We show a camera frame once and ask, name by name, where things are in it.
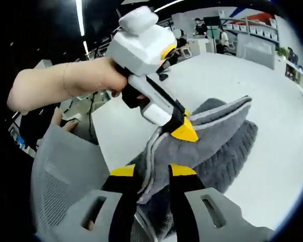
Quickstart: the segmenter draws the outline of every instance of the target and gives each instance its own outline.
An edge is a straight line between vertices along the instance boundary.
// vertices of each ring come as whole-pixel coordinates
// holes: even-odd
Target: black cable
[[[90,138],[92,141],[94,141],[92,132],[91,132],[91,113],[92,113],[92,107],[93,107],[93,103],[94,103],[94,97],[97,94],[97,92],[94,92],[92,94],[92,98],[91,98],[91,105],[90,105],[90,110],[89,110],[89,134],[90,134]]]
[[[213,40],[214,53],[217,53],[216,41],[214,40],[213,28],[212,28],[212,23],[211,23],[211,21],[210,21],[210,27],[211,27],[211,34],[212,34],[212,40]]]
[[[98,49],[98,47],[97,47],[96,50],[94,51],[94,59],[96,59],[96,56],[97,56],[97,49]]]

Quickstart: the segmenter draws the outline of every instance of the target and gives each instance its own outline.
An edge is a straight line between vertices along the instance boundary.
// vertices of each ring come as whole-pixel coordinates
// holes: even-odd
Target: fleece blanket
[[[158,239],[174,232],[169,210],[168,164],[193,168],[206,187],[225,192],[240,172],[257,134],[257,126],[245,120],[251,106],[246,96],[231,103],[204,102],[191,116],[196,143],[177,140],[158,128],[145,150],[132,162],[144,177],[140,212]]]

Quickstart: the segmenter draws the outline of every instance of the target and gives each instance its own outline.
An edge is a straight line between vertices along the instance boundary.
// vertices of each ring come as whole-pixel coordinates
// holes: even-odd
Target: hand
[[[116,71],[110,57],[69,64],[66,78],[75,80],[76,92],[92,93],[100,90],[120,92],[128,83],[126,77]]]
[[[62,121],[62,117],[63,117],[62,111],[58,107],[56,107],[55,110],[54,110],[54,114],[53,114],[53,117],[52,117],[52,120],[50,121],[50,123],[60,126],[61,121]],[[65,130],[66,132],[71,132],[76,128],[76,126],[78,126],[78,124],[79,124],[79,121],[77,121],[77,120],[68,121],[62,127],[62,129]]]

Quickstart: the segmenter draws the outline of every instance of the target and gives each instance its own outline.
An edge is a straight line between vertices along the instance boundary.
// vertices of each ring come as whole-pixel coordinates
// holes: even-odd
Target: finger
[[[118,97],[119,95],[120,95],[120,92],[112,91],[112,97]]]
[[[110,66],[114,69],[114,71],[111,71],[108,73],[108,88],[116,90],[120,92],[122,89],[125,88],[125,86],[128,83],[127,77],[122,75],[120,72],[119,67],[117,64],[112,60],[111,57],[107,57],[108,62]]]
[[[145,99],[145,98],[146,98],[146,96],[143,95],[143,94],[141,94],[141,95],[139,95],[139,96],[137,97],[137,99]]]
[[[76,126],[78,126],[78,124],[79,121],[77,120],[69,121],[64,125],[63,130],[65,130],[66,132],[71,132],[76,128]]]
[[[90,231],[93,231],[93,229],[94,229],[94,223],[93,223],[92,220],[89,221],[89,224],[88,224],[88,226],[87,226],[87,229],[90,230]]]
[[[62,111],[58,107],[56,107],[50,123],[60,126],[61,121],[62,121]]]
[[[21,113],[21,115],[25,116],[28,114],[28,111],[21,111],[20,113]]]

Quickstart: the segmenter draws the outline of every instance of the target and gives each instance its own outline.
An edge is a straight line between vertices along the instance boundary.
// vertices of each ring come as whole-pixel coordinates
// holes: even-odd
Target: white desk
[[[213,43],[213,39],[189,38],[187,41],[193,56],[206,52],[215,53],[216,46]]]
[[[297,66],[289,60],[275,55],[275,70],[280,72],[282,75],[285,75],[286,66],[295,70],[297,84],[303,89],[303,71],[298,69]]]
[[[190,111],[210,97],[226,102],[253,98],[247,119],[258,125],[258,136],[225,195],[242,208],[247,221],[276,229],[303,187],[303,98],[296,83],[265,66],[212,53],[181,62],[168,75],[164,84]],[[92,118],[109,169],[138,155],[156,128],[120,98]]]

